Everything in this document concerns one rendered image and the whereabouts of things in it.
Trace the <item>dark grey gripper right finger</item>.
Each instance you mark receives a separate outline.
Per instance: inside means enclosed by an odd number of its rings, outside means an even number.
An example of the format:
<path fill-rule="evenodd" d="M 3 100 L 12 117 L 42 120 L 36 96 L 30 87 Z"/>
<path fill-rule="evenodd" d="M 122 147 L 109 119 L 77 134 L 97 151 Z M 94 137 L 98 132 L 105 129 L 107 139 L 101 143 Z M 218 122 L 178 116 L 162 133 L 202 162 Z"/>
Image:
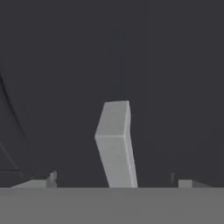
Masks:
<path fill-rule="evenodd" d="M 214 187 L 213 182 L 205 181 L 201 178 L 189 178 L 180 176 L 172 172 L 170 174 L 171 185 L 177 188 L 209 188 Z"/>

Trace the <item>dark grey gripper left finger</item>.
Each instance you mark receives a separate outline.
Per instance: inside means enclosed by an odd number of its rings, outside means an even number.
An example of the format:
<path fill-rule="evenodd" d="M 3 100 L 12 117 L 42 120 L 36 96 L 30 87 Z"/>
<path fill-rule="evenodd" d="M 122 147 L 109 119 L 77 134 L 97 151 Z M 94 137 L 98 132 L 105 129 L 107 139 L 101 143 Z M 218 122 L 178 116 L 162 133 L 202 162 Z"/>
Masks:
<path fill-rule="evenodd" d="M 35 177 L 29 181 L 14 185 L 14 188 L 54 188 L 57 186 L 57 172 L 45 172 L 38 173 Z"/>

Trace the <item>dark grey drawer front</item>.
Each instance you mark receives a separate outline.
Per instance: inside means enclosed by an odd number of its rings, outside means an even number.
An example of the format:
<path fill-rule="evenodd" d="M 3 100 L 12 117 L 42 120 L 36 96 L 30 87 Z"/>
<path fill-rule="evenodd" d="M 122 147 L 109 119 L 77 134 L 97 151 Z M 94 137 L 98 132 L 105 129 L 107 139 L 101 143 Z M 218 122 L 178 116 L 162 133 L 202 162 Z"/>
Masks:
<path fill-rule="evenodd" d="M 95 131 L 131 107 L 141 187 L 224 187 L 224 0 L 0 0 L 0 142 L 10 168 L 104 187 Z"/>

